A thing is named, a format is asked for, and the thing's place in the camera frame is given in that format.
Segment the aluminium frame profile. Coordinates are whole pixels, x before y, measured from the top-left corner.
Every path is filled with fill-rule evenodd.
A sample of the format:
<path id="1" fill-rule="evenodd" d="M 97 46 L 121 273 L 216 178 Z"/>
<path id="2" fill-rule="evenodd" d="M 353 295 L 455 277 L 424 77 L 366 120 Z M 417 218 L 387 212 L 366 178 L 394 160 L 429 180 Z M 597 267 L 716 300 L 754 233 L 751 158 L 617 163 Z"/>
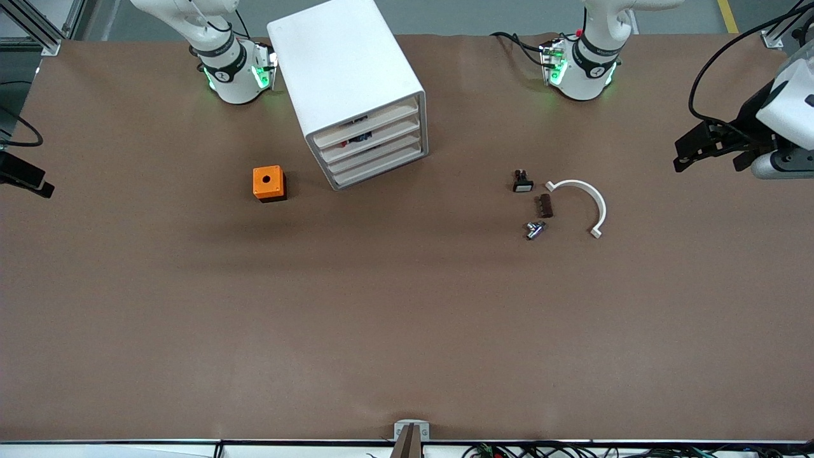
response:
<path id="1" fill-rule="evenodd" d="M 768 49 L 788 54 L 814 40 L 814 0 L 797 0 L 786 17 L 762 30 L 762 42 Z"/>
<path id="2" fill-rule="evenodd" d="M 72 39 L 88 0 L 0 0 L 0 50 L 56 56 Z"/>

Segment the brown table mat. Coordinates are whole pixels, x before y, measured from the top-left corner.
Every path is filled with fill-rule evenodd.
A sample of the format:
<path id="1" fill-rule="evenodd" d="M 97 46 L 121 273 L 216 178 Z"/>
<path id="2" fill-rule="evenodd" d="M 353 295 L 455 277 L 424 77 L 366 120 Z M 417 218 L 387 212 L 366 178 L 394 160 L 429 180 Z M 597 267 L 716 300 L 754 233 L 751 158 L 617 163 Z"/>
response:
<path id="1" fill-rule="evenodd" d="M 814 440 L 814 179 L 672 165 L 726 36 L 635 36 L 592 102 L 504 40 L 398 41 L 430 154 L 343 191 L 287 94 L 224 104 L 182 43 L 41 62 L 13 153 L 55 192 L 0 186 L 0 440 Z"/>

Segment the white curved plastic arc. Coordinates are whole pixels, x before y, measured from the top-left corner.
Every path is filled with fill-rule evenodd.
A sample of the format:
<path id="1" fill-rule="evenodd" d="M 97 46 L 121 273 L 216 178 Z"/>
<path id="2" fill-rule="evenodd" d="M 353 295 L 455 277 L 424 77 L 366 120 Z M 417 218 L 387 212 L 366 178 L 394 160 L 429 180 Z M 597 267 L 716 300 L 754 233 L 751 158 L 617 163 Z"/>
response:
<path id="1" fill-rule="evenodd" d="M 598 188 L 595 188 L 595 186 L 590 183 L 576 179 L 562 180 L 557 183 L 552 181 L 546 182 L 546 189 L 549 192 L 554 192 L 560 188 L 576 188 L 585 192 L 593 199 L 598 209 L 598 220 L 591 227 L 590 234 L 596 239 L 601 238 L 602 226 L 605 223 L 605 220 L 607 220 L 607 203 L 605 202 L 605 198 L 601 192 L 599 192 Z"/>

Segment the grey metal bracket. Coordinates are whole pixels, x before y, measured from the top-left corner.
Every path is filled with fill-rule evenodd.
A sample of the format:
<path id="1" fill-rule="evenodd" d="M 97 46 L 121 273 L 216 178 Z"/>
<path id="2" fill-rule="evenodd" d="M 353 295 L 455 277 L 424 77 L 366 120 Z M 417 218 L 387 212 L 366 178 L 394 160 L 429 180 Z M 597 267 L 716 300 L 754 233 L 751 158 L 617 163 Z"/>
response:
<path id="1" fill-rule="evenodd" d="M 431 424 L 426 420 L 419 420 L 419 419 L 401 419 L 394 423 L 394 441 L 398 440 L 399 435 L 402 431 L 413 424 L 415 431 L 413 435 L 419 437 L 420 441 L 429 441 L 431 439 Z"/>

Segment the orange button enclosure box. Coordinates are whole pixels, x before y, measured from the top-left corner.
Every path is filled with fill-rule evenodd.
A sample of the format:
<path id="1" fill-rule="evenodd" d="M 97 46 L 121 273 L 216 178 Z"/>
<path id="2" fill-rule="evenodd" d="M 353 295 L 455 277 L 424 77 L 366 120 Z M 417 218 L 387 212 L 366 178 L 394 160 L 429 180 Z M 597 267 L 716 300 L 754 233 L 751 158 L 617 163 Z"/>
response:
<path id="1" fill-rule="evenodd" d="M 252 193 L 262 203 L 287 200 L 287 176 L 283 168 L 279 165 L 253 168 Z"/>

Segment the brown tapered bar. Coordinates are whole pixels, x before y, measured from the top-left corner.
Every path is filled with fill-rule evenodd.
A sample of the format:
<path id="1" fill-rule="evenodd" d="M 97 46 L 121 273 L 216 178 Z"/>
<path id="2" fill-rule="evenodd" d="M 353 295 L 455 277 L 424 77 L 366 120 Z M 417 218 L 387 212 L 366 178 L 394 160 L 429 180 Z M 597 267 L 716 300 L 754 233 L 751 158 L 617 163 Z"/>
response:
<path id="1" fill-rule="evenodd" d="M 392 447 L 389 458 L 424 458 L 424 447 L 419 437 L 413 435 L 415 426 L 410 426 L 402 431 L 398 440 Z"/>

